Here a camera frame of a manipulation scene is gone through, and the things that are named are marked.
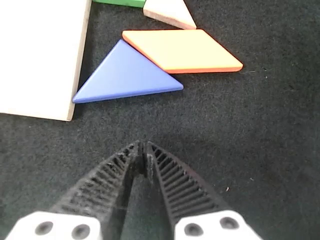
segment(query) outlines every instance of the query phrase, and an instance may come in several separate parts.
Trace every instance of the tangram piece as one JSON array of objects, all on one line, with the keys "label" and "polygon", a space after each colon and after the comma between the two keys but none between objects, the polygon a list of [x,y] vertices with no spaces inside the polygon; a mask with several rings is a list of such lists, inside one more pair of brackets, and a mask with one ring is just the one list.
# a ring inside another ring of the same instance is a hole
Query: tangram piece
[{"label": "tangram piece", "polygon": [[143,14],[181,29],[197,28],[184,0],[146,0]]},{"label": "tangram piece", "polygon": [[201,29],[126,30],[122,36],[170,74],[236,72],[243,67]]},{"label": "tangram piece", "polygon": [[119,40],[72,101],[88,103],[183,88],[180,82],[125,41]]}]

